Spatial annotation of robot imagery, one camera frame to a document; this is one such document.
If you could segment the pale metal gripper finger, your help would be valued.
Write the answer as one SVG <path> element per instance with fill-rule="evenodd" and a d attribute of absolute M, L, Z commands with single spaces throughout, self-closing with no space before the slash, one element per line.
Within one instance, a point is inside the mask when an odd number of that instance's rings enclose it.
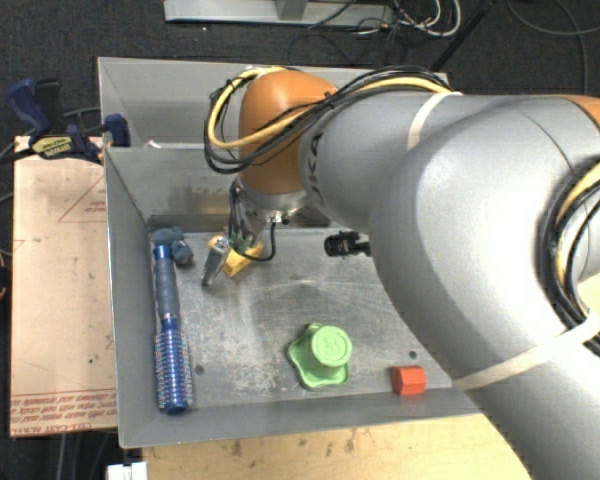
<path fill-rule="evenodd" d="M 231 246 L 227 238 L 217 237 L 211 240 L 203 269 L 203 286 L 211 286 L 214 283 L 218 274 L 226 264 L 230 252 Z"/>

